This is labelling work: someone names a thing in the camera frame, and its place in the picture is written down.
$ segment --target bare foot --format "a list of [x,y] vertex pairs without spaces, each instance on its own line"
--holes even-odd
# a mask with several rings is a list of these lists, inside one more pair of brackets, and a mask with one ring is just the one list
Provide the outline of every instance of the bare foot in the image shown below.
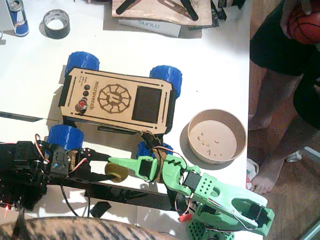
[[254,115],[249,115],[248,129],[249,131],[254,131],[258,129],[266,129],[271,124],[272,117],[267,117],[264,119],[259,119]]
[[262,164],[260,172],[252,179],[252,187],[250,190],[256,194],[271,192],[278,180],[284,161],[284,159],[266,160]]

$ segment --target person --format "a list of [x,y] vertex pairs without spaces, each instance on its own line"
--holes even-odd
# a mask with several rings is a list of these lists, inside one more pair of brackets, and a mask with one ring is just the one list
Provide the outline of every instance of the person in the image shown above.
[[320,132],[320,53],[316,45],[290,39],[287,30],[289,17],[298,4],[302,4],[306,15],[311,14],[310,0],[282,0],[250,41],[250,59],[267,72],[255,114],[249,116],[249,131],[267,128],[277,108],[300,81],[293,96],[298,117],[291,121],[279,145],[264,159],[251,181],[251,190],[258,194],[270,192],[285,158],[304,148]]

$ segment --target basketball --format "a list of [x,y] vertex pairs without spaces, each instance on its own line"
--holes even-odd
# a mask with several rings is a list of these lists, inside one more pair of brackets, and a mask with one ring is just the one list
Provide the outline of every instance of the basketball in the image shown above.
[[288,33],[301,44],[320,43],[320,1],[311,1],[312,13],[305,15],[301,4],[291,13],[288,21]]

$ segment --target green robotic arm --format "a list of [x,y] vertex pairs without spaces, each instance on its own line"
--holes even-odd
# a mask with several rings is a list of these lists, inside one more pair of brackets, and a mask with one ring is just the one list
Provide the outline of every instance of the green robotic arm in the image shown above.
[[[197,203],[187,227],[190,239],[232,240],[236,231],[250,231],[266,236],[275,214],[268,201],[245,188],[219,182],[207,173],[200,175],[198,166],[188,166],[184,159],[167,155],[162,170],[158,160],[150,156],[138,159],[109,157],[108,161],[133,170],[135,176],[153,182],[161,174],[168,189]],[[181,183],[183,174],[187,174]]]

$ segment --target black shorts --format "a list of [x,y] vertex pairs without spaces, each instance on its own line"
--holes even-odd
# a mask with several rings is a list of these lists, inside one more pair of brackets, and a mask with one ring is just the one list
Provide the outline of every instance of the black shorts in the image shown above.
[[303,45],[289,39],[280,27],[282,1],[265,19],[250,41],[250,59],[260,67],[277,73],[303,78],[294,93],[293,104],[298,114],[320,129],[320,53],[315,45]]

